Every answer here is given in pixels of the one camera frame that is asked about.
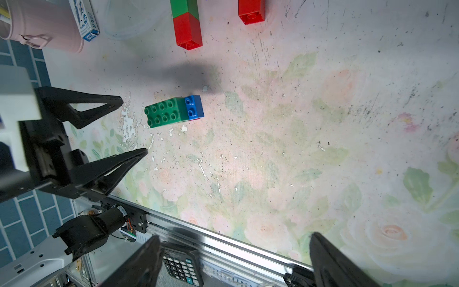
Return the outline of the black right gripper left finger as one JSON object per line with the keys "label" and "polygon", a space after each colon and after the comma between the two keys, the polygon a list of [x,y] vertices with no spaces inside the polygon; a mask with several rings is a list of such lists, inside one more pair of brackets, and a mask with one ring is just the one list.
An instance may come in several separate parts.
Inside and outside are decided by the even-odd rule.
{"label": "black right gripper left finger", "polygon": [[162,268],[164,248],[158,236],[151,237],[100,287],[155,287]]}

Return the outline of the blue small lego brick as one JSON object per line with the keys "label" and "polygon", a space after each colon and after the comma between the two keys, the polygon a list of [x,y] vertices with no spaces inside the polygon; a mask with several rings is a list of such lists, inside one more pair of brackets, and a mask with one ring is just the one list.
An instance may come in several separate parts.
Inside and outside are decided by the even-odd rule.
{"label": "blue small lego brick", "polygon": [[197,120],[204,117],[201,96],[191,95],[185,98],[188,119]]}

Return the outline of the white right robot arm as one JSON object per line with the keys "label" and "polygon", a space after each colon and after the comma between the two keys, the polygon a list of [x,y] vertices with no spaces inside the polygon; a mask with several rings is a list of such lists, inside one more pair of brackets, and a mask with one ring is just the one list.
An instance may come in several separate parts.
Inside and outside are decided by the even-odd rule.
{"label": "white right robot arm", "polygon": [[321,234],[310,247],[313,265],[293,263],[279,255],[209,234],[176,233],[162,240],[151,236],[103,287],[154,287],[160,271],[189,287],[206,287],[203,274],[216,268],[218,279],[234,287],[376,287],[377,283]]}

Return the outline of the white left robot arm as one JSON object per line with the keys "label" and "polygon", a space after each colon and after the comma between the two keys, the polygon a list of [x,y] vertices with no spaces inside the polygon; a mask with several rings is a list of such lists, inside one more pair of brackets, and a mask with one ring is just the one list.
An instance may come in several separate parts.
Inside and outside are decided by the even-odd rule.
{"label": "white left robot arm", "polygon": [[[7,95],[2,107],[1,201],[32,190],[93,202],[105,199],[131,168],[148,153],[140,148],[89,161],[72,149],[64,123],[77,129],[119,109],[123,100],[55,87],[39,87],[25,95]],[[114,206],[98,215],[81,215],[1,268],[4,287],[31,287],[106,244],[124,226],[127,212]]]}

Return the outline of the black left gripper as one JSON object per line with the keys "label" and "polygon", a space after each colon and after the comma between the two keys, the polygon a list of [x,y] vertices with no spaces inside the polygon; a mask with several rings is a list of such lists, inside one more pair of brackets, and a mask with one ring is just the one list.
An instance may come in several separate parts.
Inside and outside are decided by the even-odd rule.
{"label": "black left gripper", "polygon": [[[82,129],[119,109],[119,96],[89,94],[55,87],[35,89],[41,117],[19,121],[19,141],[23,145],[28,171],[13,161],[13,149],[1,141],[1,201],[31,190],[40,190],[71,199],[85,197],[100,201],[108,197],[121,180],[147,154],[140,148],[89,162],[84,153],[72,149],[63,124]],[[101,104],[78,111],[72,104]]]}

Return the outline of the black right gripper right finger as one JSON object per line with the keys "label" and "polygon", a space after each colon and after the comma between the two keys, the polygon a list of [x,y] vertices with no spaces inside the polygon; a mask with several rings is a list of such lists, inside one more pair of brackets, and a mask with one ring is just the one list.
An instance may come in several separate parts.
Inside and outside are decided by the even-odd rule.
{"label": "black right gripper right finger", "polygon": [[322,234],[312,234],[309,248],[318,287],[379,287]]}

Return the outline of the red base lego brick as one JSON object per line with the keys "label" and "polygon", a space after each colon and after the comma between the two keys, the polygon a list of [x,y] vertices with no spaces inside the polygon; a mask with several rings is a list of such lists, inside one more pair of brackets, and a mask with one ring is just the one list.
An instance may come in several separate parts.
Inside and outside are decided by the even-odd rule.
{"label": "red base lego brick", "polygon": [[238,0],[238,15],[245,25],[264,22],[265,0]]}

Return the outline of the green long lego brick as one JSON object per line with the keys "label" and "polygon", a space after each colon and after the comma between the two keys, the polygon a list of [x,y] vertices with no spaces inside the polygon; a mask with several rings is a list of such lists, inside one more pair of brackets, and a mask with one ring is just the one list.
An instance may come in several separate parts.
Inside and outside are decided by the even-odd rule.
{"label": "green long lego brick", "polygon": [[150,128],[189,120],[184,98],[172,98],[146,106],[144,113]]}

